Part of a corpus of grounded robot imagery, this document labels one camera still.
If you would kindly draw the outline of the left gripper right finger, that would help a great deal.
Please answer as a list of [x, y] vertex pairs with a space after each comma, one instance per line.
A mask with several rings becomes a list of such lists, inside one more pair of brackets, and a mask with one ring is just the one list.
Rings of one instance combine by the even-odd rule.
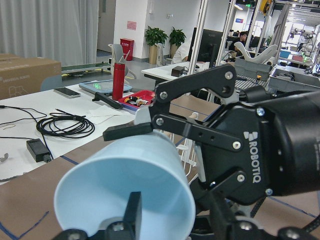
[[[303, 228], [285, 227], [276, 236], [259, 229], [253, 223], [258, 204], [268, 196], [290, 196], [317, 191], [320, 188], [318, 174], [300, 172], [272, 173], [271, 178], [258, 169], [230, 169], [207, 182], [207, 209], [209, 222], [216, 240], [299, 240], [312, 239], [310, 231], [319, 225], [317, 217]], [[249, 206], [255, 204], [249, 217], [236, 215], [226, 200]]]

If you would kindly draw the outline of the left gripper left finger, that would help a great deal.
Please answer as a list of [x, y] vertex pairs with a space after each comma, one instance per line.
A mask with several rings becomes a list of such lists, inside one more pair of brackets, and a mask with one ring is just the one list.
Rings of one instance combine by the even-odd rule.
[[84, 230], [67, 229], [54, 237], [55, 240], [138, 240], [142, 223], [141, 192], [131, 192], [122, 220], [111, 222], [88, 236]]

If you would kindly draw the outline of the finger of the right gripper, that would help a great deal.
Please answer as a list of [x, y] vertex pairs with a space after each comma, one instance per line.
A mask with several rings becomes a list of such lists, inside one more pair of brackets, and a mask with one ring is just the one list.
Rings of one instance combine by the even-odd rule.
[[133, 123], [108, 127], [103, 132], [103, 139], [113, 141], [151, 133], [158, 129], [214, 147], [233, 152], [239, 151], [242, 143], [238, 137], [170, 112], [172, 100], [197, 89], [211, 90], [220, 98], [231, 97], [234, 92], [235, 80], [235, 68], [225, 64], [162, 82], [155, 87], [153, 103], [138, 109]]

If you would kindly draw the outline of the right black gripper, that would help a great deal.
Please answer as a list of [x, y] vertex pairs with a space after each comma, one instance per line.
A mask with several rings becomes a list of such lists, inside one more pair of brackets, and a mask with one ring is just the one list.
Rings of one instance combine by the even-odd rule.
[[320, 93], [294, 94], [223, 107], [209, 127], [240, 140], [239, 150], [201, 145], [201, 192], [219, 191], [242, 205], [271, 193], [287, 196], [320, 188]]

